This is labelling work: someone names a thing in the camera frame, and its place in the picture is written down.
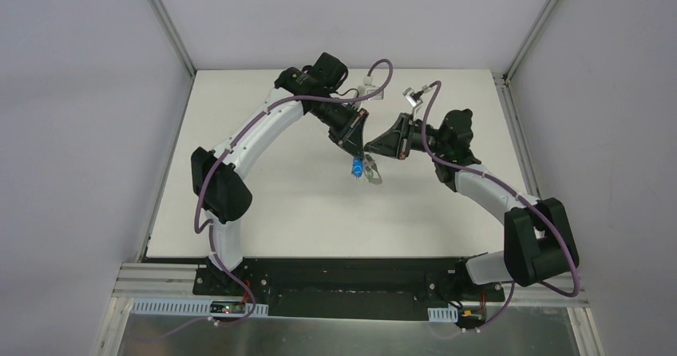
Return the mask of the blue tagged key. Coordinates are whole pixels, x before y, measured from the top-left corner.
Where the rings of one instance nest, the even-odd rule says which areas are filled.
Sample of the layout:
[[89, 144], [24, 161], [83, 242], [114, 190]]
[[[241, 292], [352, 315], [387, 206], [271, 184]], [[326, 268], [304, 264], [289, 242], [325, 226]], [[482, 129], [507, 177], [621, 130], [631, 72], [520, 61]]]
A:
[[351, 175], [355, 179], [360, 179], [364, 173], [364, 162], [363, 159], [359, 157], [354, 157], [351, 164]]

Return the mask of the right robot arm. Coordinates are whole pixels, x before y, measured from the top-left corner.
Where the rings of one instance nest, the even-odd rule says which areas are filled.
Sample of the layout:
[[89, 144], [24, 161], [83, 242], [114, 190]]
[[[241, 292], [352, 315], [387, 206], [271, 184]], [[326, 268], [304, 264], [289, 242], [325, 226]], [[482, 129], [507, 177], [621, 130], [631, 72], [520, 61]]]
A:
[[366, 152], [404, 160], [412, 151], [432, 154], [438, 180], [483, 207], [503, 225], [501, 251], [461, 263], [454, 292], [475, 299], [485, 284], [512, 281], [522, 287], [577, 269], [580, 258], [564, 205], [556, 198], [523, 195], [493, 175], [472, 153], [470, 110], [448, 112], [434, 128], [408, 113], [366, 143]]

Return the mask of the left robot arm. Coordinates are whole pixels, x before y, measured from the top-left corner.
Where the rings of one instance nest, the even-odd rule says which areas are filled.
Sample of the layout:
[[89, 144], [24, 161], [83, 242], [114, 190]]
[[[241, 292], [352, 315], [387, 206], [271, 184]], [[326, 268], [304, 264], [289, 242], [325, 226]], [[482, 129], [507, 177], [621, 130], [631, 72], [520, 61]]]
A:
[[342, 98], [337, 91], [348, 75], [348, 68], [328, 53], [313, 65], [285, 69], [263, 104], [235, 133], [212, 149], [198, 147], [192, 153], [192, 190], [198, 197], [194, 231], [208, 231], [208, 259], [217, 267], [212, 283], [223, 295], [235, 295], [243, 286], [243, 274], [236, 269], [243, 261], [240, 221], [253, 201], [245, 180], [287, 128], [311, 114], [327, 126], [333, 144], [353, 159], [363, 159], [368, 112], [360, 105], [382, 97], [383, 88], [374, 86], [368, 73], [354, 97]]

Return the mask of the keyring with keys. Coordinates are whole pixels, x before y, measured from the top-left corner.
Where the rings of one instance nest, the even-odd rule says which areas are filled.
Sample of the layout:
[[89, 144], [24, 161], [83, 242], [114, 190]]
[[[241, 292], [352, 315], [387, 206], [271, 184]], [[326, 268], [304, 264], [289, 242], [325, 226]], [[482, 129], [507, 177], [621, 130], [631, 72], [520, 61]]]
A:
[[362, 163], [363, 175], [365, 176], [366, 181], [369, 184], [381, 185], [383, 183], [383, 179], [378, 170], [375, 159], [369, 153], [366, 153]]

